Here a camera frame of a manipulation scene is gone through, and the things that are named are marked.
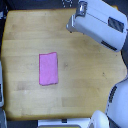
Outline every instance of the metal bracket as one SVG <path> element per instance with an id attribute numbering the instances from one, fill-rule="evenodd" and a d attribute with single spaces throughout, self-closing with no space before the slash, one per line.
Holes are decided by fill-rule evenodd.
<path id="1" fill-rule="evenodd" d="M 80 1 L 79 4 L 78 4 L 78 7 L 76 9 L 75 18 L 77 16 L 85 17 L 86 10 L 87 10 L 87 2 Z"/>

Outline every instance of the gray floor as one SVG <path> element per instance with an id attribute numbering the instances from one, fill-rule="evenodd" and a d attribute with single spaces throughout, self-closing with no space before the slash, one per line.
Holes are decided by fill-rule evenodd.
<path id="1" fill-rule="evenodd" d="M 45 1 L 45 6 L 42 6 L 41 8 L 64 8 L 64 6 L 66 8 L 70 7 L 71 3 L 66 2 L 66 0 L 44 0 Z M 124 14 L 128 15 L 128 0 L 104 0 L 105 2 L 107 2 L 110 5 L 117 5 L 119 10 L 121 12 L 123 12 Z M 36 8 L 33 6 L 33 4 L 31 4 L 31 6 L 29 5 L 29 8 L 27 8 L 27 6 L 19 6 L 21 5 L 20 3 L 17 3 L 15 5 L 15 9 L 21 9 L 21 7 L 23 9 L 33 9 Z M 76 8 L 78 0 L 72 0 L 72 6 L 73 8 Z M 0 12 L 1 11 L 5 11 L 5 8 L 1 9 L 2 6 L 0 6 Z M 1 46 L 1 42 L 2 42 L 2 33 L 4 30 L 4 18 L 0 19 L 0 46 Z M 37 127 L 37 123 L 38 121 L 8 121 L 8 128 L 36 128 Z"/>

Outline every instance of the pink cloth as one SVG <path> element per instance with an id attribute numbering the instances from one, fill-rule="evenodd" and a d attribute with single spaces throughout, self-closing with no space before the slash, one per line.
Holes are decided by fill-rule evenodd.
<path id="1" fill-rule="evenodd" d="M 58 83 L 57 53 L 39 55 L 39 84 L 50 85 Z"/>

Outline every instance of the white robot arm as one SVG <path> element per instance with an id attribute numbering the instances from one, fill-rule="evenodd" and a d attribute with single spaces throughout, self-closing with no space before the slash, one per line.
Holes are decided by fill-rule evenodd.
<path id="1" fill-rule="evenodd" d="M 67 29 L 81 32 L 101 45 L 120 51 L 127 35 L 127 17 L 101 0 L 80 0 Z"/>
<path id="2" fill-rule="evenodd" d="M 128 23 L 123 13 L 101 0 L 79 0 L 76 13 L 71 16 L 66 28 L 70 32 L 86 34 L 115 52 L 121 50 L 128 69 Z M 128 128 L 128 75 L 110 90 L 105 114 L 96 111 L 88 126 L 109 127 Z"/>

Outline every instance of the wooden tabletop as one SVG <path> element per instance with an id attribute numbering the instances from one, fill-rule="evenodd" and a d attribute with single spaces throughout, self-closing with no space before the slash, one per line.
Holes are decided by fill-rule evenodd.
<path id="1" fill-rule="evenodd" d="M 111 87 L 126 75 L 114 53 L 81 33 L 69 33 L 71 10 L 8 13 L 1 61 L 7 119 L 91 117 L 105 111 Z M 57 52 L 59 83 L 39 85 L 39 54 Z"/>

